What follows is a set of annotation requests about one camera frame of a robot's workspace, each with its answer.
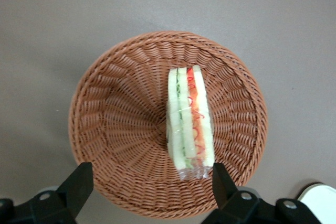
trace white object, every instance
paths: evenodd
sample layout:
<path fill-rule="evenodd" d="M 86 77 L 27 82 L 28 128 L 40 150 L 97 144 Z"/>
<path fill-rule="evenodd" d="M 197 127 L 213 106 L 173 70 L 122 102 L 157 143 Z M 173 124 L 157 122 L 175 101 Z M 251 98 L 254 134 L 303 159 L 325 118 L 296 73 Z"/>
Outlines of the white object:
<path fill-rule="evenodd" d="M 309 186 L 298 198 L 322 224 L 336 223 L 336 189 L 324 184 Z"/>

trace brown wicker basket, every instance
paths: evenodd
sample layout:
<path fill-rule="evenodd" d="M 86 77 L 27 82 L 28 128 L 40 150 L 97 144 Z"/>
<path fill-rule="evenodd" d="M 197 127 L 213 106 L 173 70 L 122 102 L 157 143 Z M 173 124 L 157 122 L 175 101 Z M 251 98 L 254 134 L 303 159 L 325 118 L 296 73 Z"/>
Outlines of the brown wicker basket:
<path fill-rule="evenodd" d="M 69 114 L 77 163 L 93 163 L 95 189 L 118 206 L 167 219 L 216 207 L 212 179 L 181 181 L 166 148 L 168 72 L 193 65 L 202 68 L 213 113 L 216 161 L 237 185 L 254 173 L 264 151 L 267 114 L 245 65 L 195 34 L 143 34 L 96 60 L 80 80 Z"/>

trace screw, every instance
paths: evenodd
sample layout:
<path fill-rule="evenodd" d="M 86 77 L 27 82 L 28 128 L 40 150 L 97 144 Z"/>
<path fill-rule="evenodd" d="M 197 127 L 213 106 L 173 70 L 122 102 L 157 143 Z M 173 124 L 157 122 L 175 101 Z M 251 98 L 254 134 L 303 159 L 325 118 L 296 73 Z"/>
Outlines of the screw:
<path fill-rule="evenodd" d="M 44 193 L 44 194 L 42 194 L 41 196 L 40 196 L 40 200 L 45 200 L 45 199 L 47 199 L 47 198 L 49 198 L 50 197 L 50 193 Z"/>
<path fill-rule="evenodd" d="M 283 203 L 287 208 L 290 208 L 290 209 L 296 209 L 297 208 L 297 206 L 292 201 L 286 200 Z"/>
<path fill-rule="evenodd" d="M 246 192 L 241 193 L 241 197 L 242 197 L 243 199 L 245 199 L 245 200 L 250 200 L 250 199 L 252 199 L 251 194 L 246 193 Z"/>

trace gray table surface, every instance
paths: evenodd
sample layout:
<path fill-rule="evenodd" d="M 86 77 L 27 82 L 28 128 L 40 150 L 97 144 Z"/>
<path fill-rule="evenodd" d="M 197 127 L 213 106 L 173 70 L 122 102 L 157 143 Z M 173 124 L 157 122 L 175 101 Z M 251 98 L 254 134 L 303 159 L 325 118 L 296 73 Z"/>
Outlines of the gray table surface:
<path fill-rule="evenodd" d="M 68 109 L 85 70 L 132 36 L 185 30 L 235 52 L 268 107 L 263 159 L 248 183 L 268 202 L 307 183 L 336 187 L 336 0 L 0 0 L 0 197 L 24 202 L 76 167 Z M 97 192 L 86 223 L 169 221 Z"/>

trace wicker basket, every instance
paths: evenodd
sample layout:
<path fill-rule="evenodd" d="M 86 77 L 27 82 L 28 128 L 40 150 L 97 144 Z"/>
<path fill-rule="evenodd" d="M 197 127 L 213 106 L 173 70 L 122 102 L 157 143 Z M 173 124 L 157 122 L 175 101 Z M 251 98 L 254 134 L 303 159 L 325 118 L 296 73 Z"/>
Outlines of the wicker basket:
<path fill-rule="evenodd" d="M 77 163 L 93 163 L 95 189 L 143 216 L 184 218 L 216 208 L 212 179 L 180 181 L 166 147 L 168 72 L 200 65 L 214 121 L 216 161 L 244 185 L 263 154 L 267 115 L 254 77 L 231 51 L 178 31 L 139 35 L 99 57 L 69 114 Z"/>

